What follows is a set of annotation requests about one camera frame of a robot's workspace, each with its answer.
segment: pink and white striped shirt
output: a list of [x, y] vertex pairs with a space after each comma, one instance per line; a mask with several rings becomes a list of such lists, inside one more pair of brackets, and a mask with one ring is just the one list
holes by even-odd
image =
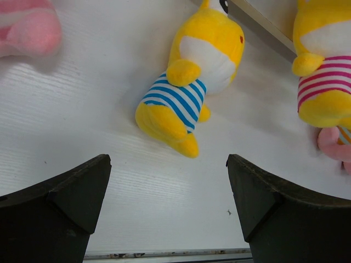
[[351, 94], [351, 56], [327, 58], [313, 74], [300, 78], [298, 111], [302, 103], [330, 90]]

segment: plush toy with pink striped shirt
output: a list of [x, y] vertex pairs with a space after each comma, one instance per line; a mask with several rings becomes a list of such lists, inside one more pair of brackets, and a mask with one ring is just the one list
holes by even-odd
[[62, 30], [50, 0], [0, 0], [0, 57], [54, 55]]
[[293, 40], [298, 114], [323, 128], [319, 148], [351, 174], [350, 0], [298, 0]]

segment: plush toy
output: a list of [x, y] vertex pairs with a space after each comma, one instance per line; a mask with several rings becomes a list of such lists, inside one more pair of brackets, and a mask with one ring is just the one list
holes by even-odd
[[299, 116], [323, 128], [320, 149], [351, 174], [350, 0], [299, 0], [293, 40]]
[[55, 54], [62, 39], [50, 0], [0, 0], [0, 57]]
[[197, 157], [195, 124], [211, 115], [204, 98], [233, 81], [244, 44], [241, 27], [228, 18], [228, 2], [204, 0], [178, 30], [167, 70], [139, 104], [139, 128], [184, 156]]

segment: yellow plush toy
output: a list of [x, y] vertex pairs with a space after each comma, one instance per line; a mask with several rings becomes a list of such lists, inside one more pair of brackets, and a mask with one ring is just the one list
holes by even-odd
[[241, 27], [228, 18], [227, 0], [204, 0], [178, 30], [167, 70], [139, 104], [139, 128], [179, 153], [197, 157], [195, 124], [211, 115], [204, 98], [233, 81], [244, 44]]
[[351, 1], [298, 0], [293, 41], [300, 118], [351, 129]]

